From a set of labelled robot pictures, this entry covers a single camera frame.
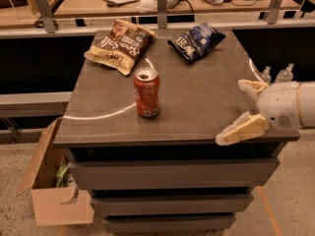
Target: blue chip bag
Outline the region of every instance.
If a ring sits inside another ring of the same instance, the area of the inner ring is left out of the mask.
[[[169,39],[167,43],[188,61],[196,61],[205,57],[224,39],[225,34],[208,23],[202,23],[174,39]]]

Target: gray drawer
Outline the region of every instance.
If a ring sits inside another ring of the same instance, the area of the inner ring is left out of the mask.
[[[251,194],[169,196],[93,199],[95,214],[119,215],[192,214],[244,211],[252,202]]]
[[[114,218],[105,219],[104,225],[113,233],[223,230],[234,220],[234,215]]]
[[[70,162],[83,190],[252,187],[275,171],[276,158]]]

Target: open cardboard box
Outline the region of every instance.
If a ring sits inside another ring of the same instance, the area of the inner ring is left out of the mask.
[[[17,195],[31,189],[31,198],[37,226],[93,223],[95,212],[91,196],[76,188],[55,188],[56,172],[65,158],[65,149],[53,145],[61,118],[43,132]]]

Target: gray table top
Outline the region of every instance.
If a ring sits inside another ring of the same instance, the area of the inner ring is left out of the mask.
[[[257,80],[250,58],[232,31],[202,60],[186,62],[167,40],[187,29],[159,29],[133,72],[86,60],[55,137],[58,147],[212,144],[216,134],[255,105],[237,85]],[[94,41],[108,32],[99,31]],[[133,90],[136,69],[151,62],[160,77],[160,113],[138,115]],[[257,141],[296,140],[298,133],[270,130]]]

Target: box flap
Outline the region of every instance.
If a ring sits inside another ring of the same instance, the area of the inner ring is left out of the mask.
[[[36,225],[93,223],[95,211],[90,205],[89,193],[79,191],[78,197],[73,199],[74,195],[75,188],[31,190]]]
[[[46,151],[48,150],[49,146],[52,144],[52,141],[61,123],[61,119],[62,118],[56,119],[42,132],[40,139],[38,141],[37,147],[31,157],[31,162],[29,164],[27,172],[24,175],[23,180],[17,191],[17,195],[23,193],[24,191],[30,189],[33,186],[34,181],[36,180],[36,176],[39,171],[40,165],[44,158],[44,155]]]

